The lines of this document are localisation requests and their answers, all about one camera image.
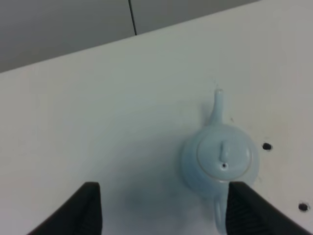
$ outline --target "black dot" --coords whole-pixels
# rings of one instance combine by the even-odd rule
[[[262,147],[264,150],[267,150],[267,151],[270,151],[273,148],[273,146],[270,145],[269,143],[264,143]]]
[[[299,206],[298,206],[299,210],[301,212],[307,212],[309,210],[309,205],[306,204],[306,203],[299,203]]]

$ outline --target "teapot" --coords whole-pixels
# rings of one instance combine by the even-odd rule
[[[259,171],[259,156],[246,133],[223,124],[223,90],[215,90],[208,125],[185,144],[181,171],[192,191],[213,201],[216,227],[226,234],[228,184],[242,181],[252,185]]]

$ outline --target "teapot lid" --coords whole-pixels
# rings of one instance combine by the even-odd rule
[[[257,150],[250,137],[238,128],[225,124],[208,126],[197,148],[202,170],[210,177],[223,181],[240,178],[256,158]]]

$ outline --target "white table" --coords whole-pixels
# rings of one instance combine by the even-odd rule
[[[101,184],[103,234],[215,234],[175,165],[216,87],[259,148],[254,189],[313,232],[298,210],[313,205],[312,22],[311,0],[263,0],[0,74],[0,234],[85,181]]]

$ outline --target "teapot spout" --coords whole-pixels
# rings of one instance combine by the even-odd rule
[[[214,92],[214,106],[209,125],[222,123],[223,121],[223,93],[222,89],[216,89]]]

